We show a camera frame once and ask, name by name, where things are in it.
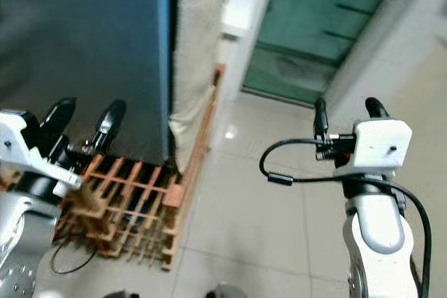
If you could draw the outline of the robot right leg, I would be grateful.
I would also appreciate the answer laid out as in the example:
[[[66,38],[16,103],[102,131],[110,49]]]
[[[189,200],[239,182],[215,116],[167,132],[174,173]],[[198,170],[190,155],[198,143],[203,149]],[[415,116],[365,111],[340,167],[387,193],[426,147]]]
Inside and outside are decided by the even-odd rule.
[[[204,298],[248,298],[248,295],[239,286],[220,283],[208,291]]]

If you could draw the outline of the green tinted glass door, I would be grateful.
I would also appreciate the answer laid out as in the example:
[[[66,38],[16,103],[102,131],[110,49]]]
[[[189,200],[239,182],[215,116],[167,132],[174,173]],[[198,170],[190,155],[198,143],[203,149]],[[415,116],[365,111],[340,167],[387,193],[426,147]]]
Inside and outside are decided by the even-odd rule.
[[[383,0],[269,0],[242,88],[311,107]]]

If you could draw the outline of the dark steel fridge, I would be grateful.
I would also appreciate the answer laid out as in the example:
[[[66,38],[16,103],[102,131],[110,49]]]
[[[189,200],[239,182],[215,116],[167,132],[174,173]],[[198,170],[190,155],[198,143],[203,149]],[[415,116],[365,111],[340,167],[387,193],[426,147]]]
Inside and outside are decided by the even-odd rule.
[[[85,140],[124,100],[110,151],[165,164],[175,16],[175,0],[0,0],[0,106],[43,115],[74,97],[65,132]]]

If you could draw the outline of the large beige cloth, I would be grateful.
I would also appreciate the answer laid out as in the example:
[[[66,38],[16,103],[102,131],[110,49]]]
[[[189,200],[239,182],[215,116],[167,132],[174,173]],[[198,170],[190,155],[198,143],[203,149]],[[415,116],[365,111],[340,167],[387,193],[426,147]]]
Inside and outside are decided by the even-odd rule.
[[[224,4],[226,0],[175,1],[173,108],[168,125],[175,136],[175,164],[181,173],[189,166],[213,94]]]

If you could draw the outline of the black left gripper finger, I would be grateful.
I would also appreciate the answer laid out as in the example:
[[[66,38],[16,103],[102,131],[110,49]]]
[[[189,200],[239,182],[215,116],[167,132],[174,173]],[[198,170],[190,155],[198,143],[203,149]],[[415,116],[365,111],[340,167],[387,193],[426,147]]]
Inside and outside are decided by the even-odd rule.
[[[71,121],[77,105],[76,97],[65,97],[55,103],[42,123],[42,148],[51,149]]]
[[[96,150],[108,151],[122,126],[126,113],[126,103],[122,99],[113,100],[103,113],[96,127]]]

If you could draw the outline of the wooden slatted rack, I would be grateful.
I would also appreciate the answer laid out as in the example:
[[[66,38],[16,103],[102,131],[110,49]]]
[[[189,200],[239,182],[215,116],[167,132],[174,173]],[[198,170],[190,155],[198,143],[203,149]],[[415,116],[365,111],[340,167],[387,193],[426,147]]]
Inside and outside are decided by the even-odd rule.
[[[208,150],[210,126],[224,66],[215,66],[214,90],[189,166],[153,165],[106,152],[93,158],[79,190],[34,172],[2,168],[2,272],[38,266],[54,246],[86,244],[105,258],[159,262],[169,270],[175,242]],[[25,115],[22,134],[42,155],[42,123]]]

